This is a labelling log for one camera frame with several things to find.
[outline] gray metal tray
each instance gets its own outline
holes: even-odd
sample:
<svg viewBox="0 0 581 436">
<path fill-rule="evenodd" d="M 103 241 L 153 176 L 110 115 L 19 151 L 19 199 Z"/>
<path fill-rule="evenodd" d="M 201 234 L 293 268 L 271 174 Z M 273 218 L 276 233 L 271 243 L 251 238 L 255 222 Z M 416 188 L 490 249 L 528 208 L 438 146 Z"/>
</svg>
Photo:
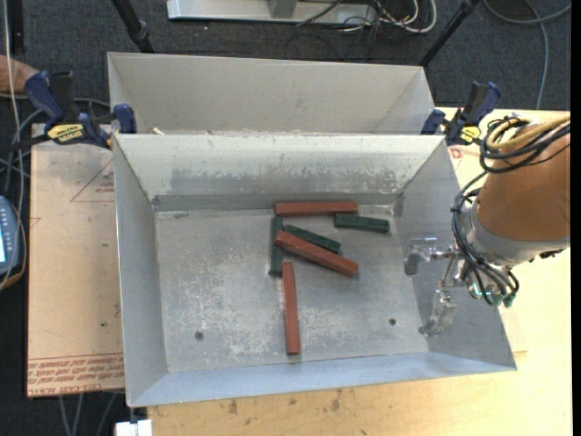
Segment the gray metal tray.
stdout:
<svg viewBox="0 0 581 436">
<path fill-rule="evenodd" d="M 458 299 L 426 338 L 441 263 L 403 270 L 412 237 L 450 238 L 458 191 L 441 137 L 374 134 L 117 135 L 113 148 L 130 406 L 233 398 L 515 368 L 496 311 Z M 301 354 L 284 349 L 269 276 L 276 202 L 350 199 L 389 234 L 289 222 L 341 241 L 349 278 L 289 256 Z"/>
</svg>

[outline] red wooden block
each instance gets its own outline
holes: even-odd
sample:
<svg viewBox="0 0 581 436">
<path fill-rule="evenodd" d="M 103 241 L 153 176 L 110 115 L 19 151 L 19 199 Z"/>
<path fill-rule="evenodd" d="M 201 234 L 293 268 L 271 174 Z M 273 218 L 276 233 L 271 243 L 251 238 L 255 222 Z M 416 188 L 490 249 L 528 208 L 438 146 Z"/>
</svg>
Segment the red wooden block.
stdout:
<svg viewBox="0 0 581 436">
<path fill-rule="evenodd" d="M 335 213 L 356 213 L 357 203 L 341 202 L 286 202 L 274 205 L 277 216 L 329 216 Z"/>
<path fill-rule="evenodd" d="M 308 243 L 299 237 L 292 234 L 278 231 L 274 238 L 275 245 L 283 249 L 295 253 L 307 260 L 318 263 L 335 272 L 346 274 L 348 276 L 355 276 L 359 266 L 352 260 L 348 260 L 336 253 L 321 249 L 319 246 Z"/>
<path fill-rule="evenodd" d="M 299 312 L 294 269 L 291 262 L 282 263 L 282 290 L 284 293 L 284 337 L 287 355 L 300 353 Z"/>
</svg>

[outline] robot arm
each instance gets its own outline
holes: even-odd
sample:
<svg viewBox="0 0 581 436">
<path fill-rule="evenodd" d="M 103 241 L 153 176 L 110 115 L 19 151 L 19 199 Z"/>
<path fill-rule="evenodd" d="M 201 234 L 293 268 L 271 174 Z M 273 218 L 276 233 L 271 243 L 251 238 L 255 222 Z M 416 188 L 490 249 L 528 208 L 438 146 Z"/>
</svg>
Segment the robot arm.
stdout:
<svg viewBox="0 0 581 436">
<path fill-rule="evenodd" d="M 473 297 L 508 307 L 519 288 L 512 268 L 570 244 L 570 114 L 545 124 L 503 118 L 478 144 L 484 172 L 455 199 L 454 243 L 442 250 L 429 239 L 410 241 L 406 274 L 415 274 L 420 260 L 448 259 L 432 315 L 420 329 L 425 335 L 451 324 L 449 287 L 467 286 Z M 482 178 L 482 187 L 471 190 Z"/>
</svg>

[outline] wooden table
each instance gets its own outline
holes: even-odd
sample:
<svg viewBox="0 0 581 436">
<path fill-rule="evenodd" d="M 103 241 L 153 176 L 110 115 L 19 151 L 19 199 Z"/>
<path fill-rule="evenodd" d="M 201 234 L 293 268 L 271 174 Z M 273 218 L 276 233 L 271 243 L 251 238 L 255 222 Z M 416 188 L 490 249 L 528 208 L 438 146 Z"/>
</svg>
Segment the wooden table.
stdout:
<svg viewBox="0 0 581 436">
<path fill-rule="evenodd" d="M 454 113 L 454 110 L 444 110 L 448 117 Z M 496 110 L 489 118 L 485 118 L 483 124 L 509 113 L 511 112 Z M 539 119 L 549 119 L 562 114 L 537 111 L 518 113 Z M 450 155 L 461 184 L 478 174 L 477 147 L 452 147 Z M 80 165 L 80 162 L 86 162 L 87 158 L 78 160 Z M 98 173 L 91 175 L 89 173 L 85 176 L 88 184 L 81 178 L 71 176 L 67 181 L 71 185 L 71 195 L 63 195 L 66 206 L 57 209 L 58 212 L 55 213 L 57 216 L 63 215 L 63 218 L 66 216 L 68 240 L 74 241 L 71 231 L 83 236 L 81 243 L 70 243 L 70 247 L 67 245 L 69 252 L 58 254 L 49 248 L 42 249 L 47 247 L 46 239 L 41 238 L 42 225 L 39 225 L 38 218 L 34 219 L 39 215 L 34 214 L 33 205 L 31 226 L 33 224 L 35 226 L 31 244 L 35 244 L 38 250 L 49 251 L 48 254 L 51 255 L 49 263 L 56 267 L 62 267 L 59 256 L 69 257 L 67 259 L 69 271 L 61 273 L 47 283 L 43 254 L 39 253 L 31 259 L 29 282 L 32 301 L 29 310 L 32 321 L 29 323 L 29 341 L 31 347 L 38 349 L 38 342 L 46 337 L 46 331 L 55 331 L 59 334 L 58 341 L 51 342 L 52 349 L 45 351 L 46 357 L 52 359 L 94 353 L 99 357 L 117 357 L 117 362 L 121 362 L 123 357 L 121 324 L 117 308 L 118 282 L 115 279 L 116 250 L 114 240 L 110 240 L 111 237 L 114 238 L 114 212 L 111 209 L 113 199 L 112 194 L 106 192 L 112 190 L 109 185 L 111 164 L 108 155 L 107 157 L 98 155 L 94 160 Z M 53 167 L 50 173 L 62 176 L 59 170 L 54 169 L 54 163 L 49 160 L 46 170 L 50 166 Z M 34 176 L 35 169 L 33 169 L 33 187 L 36 193 L 40 193 L 42 186 L 34 183 Z M 59 183 L 59 186 L 62 189 L 63 183 Z M 54 194 L 54 190 L 47 189 L 46 193 Z M 84 213 L 97 211 L 92 208 L 103 213 L 99 217 L 98 225 L 95 225 L 94 215 Z M 71 220 L 72 215 L 75 215 L 74 221 Z M 46 234 L 50 233 L 53 232 L 46 229 Z M 64 240 L 62 238 L 58 240 L 62 246 Z M 96 247 L 98 253 L 89 250 L 91 244 Z M 75 259 L 74 253 L 70 251 L 77 249 L 80 255 Z M 85 259 L 98 261 L 99 270 L 87 270 L 88 262 L 85 262 Z M 78 276 L 70 272 L 72 266 L 77 266 L 77 271 L 86 277 L 82 286 Z M 501 314 L 515 355 L 516 372 L 156 406 L 147 409 L 149 418 L 153 420 L 153 434 L 155 436 L 572 434 L 570 250 L 560 253 L 555 258 L 523 263 L 515 269 L 515 274 L 521 281 L 519 295 L 513 307 L 510 309 L 501 307 Z M 52 303 L 47 304 L 47 299 L 52 299 Z M 69 305 L 67 308 L 70 312 L 76 313 L 70 313 L 63 307 L 64 305 Z M 43 314 L 46 309 L 49 315 Z M 112 389 L 120 383 L 123 385 L 123 372 L 117 370 L 119 368 L 117 362 L 111 376 L 108 374 L 105 378 L 98 374 L 94 378 L 85 376 L 84 381 L 79 381 L 85 386 L 80 391 Z M 31 362 L 29 362 L 30 372 L 34 375 Z M 74 370 L 67 369 L 63 373 L 64 376 L 69 374 L 73 376 Z M 31 389 L 39 390 L 33 395 L 55 395 L 68 389 L 65 386 L 63 388 L 65 391 L 61 391 L 61 386 L 55 388 L 53 392 L 47 391 L 53 387 L 53 384 L 49 383 L 45 387 Z"/>
</svg>

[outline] table surface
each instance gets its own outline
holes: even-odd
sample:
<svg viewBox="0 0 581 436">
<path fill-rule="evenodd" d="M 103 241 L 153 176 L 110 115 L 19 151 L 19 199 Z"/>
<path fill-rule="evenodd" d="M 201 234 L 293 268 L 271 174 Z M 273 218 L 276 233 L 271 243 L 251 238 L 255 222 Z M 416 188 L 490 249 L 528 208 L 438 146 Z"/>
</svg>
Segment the table surface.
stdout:
<svg viewBox="0 0 581 436">
<path fill-rule="evenodd" d="M 447 117 L 454 113 L 442 110 Z M 496 110 L 483 124 L 510 113 Z M 541 120 L 563 114 L 517 113 Z M 476 146 L 449 150 L 460 184 L 478 174 Z M 34 268 L 31 287 L 38 282 L 33 273 Z M 519 295 L 510 309 L 501 307 L 517 363 L 514 372 L 154 406 L 147 409 L 153 434 L 572 434 L 570 249 L 554 258 L 523 263 L 514 273 L 521 281 Z M 77 328 L 76 340 L 81 333 Z M 119 344 L 118 325 L 109 333 L 113 336 L 109 343 Z M 94 334 L 86 337 L 98 340 Z"/>
</svg>

